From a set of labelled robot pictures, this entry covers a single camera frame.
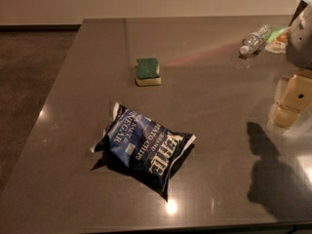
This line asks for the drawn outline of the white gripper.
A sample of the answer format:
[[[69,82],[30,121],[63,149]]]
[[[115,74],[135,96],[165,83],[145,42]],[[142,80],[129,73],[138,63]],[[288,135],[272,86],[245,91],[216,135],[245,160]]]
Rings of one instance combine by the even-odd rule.
[[[301,0],[293,14],[287,40],[287,58],[293,65],[312,68],[312,0]],[[272,124],[288,129],[312,104],[312,71],[295,73],[288,81],[281,106],[272,112]]]

